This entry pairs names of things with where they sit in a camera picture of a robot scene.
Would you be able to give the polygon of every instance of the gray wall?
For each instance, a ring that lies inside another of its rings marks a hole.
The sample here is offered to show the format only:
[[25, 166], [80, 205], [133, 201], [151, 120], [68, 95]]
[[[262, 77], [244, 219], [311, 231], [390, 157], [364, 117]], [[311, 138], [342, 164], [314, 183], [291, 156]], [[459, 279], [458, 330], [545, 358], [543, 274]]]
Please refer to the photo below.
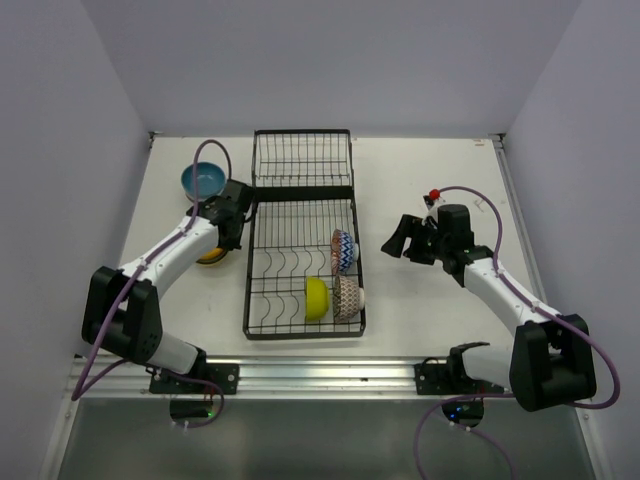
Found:
[[119, 259], [146, 134], [83, 6], [0, 2], [0, 477], [35, 478], [88, 279]]
[[149, 127], [504, 132], [579, 0], [83, 0]]
[[619, 479], [640, 476], [639, 25], [637, 0], [584, 0], [507, 137], [549, 299], [580, 312], [620, 370], [620, 402], [597, 415]]

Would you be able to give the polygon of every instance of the yellow-green bowl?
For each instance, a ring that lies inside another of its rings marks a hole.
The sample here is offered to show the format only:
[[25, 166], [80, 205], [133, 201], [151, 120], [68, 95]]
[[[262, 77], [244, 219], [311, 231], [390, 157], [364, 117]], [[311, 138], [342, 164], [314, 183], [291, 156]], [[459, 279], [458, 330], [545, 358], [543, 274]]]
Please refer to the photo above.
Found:
[[316, 277], [307, 277], [305, 286], [307, 322], [320, 320], [329, 310], [329, 289], [327, 285]]

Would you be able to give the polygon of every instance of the dish rack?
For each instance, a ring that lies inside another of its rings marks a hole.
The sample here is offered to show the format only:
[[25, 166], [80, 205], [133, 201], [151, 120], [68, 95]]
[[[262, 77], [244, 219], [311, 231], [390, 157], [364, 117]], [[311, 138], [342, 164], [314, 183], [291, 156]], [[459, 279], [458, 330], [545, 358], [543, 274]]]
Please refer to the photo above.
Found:
[[[258, 130], [243, 330], [250, 340], [359, 337], [365, 311], [333, 318], [331, 235], [338, 228], [360, 244], [349, 130]], [[362, 259], [347, 277], [360, 288]], [[305, 321], [305, 279], [330, 292], [323, 319]]]

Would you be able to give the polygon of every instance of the metal bracket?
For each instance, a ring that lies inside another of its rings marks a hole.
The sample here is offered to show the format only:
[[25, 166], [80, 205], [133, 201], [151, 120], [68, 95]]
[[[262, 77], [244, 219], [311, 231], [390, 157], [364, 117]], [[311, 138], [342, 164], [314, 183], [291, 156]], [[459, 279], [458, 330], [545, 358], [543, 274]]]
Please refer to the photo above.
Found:
[[[205, 376], [218, 385], [225, 395], [235, 395], [240, 379], [240, 366], [237, 363], [207, 363]], [[180, 382], [162, 371], [160, 379], [151, 377], [149, 393], [167, 395], [197, 395], [205, 392], [206, 387], [196, 383]]]
[[444, 358], [430, 357], [413, 366], [418, 395], [465, 395], [470, 393], [503, 393], [504, 389], [482, 380], [455, 380]]

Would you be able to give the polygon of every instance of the wire grid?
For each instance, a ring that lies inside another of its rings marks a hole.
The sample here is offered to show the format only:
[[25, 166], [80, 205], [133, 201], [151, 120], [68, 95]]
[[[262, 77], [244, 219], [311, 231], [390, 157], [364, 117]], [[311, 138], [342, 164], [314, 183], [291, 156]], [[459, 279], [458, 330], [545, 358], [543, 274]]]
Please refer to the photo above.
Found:
[[257, 187], [353, 185], [348, 133], [260, 133], [255, 141]]
[[[261, 203], [255, 218], [248, 333], [358, 332], [362, 314], [347, 322], [333, 318], [331, 235], [354, 233], [351, 200]], [[358, 283], [357, 264], [345, 276]], [[329, 289], [327, 314], [305, 320], [305, 281], [318, 277]]]

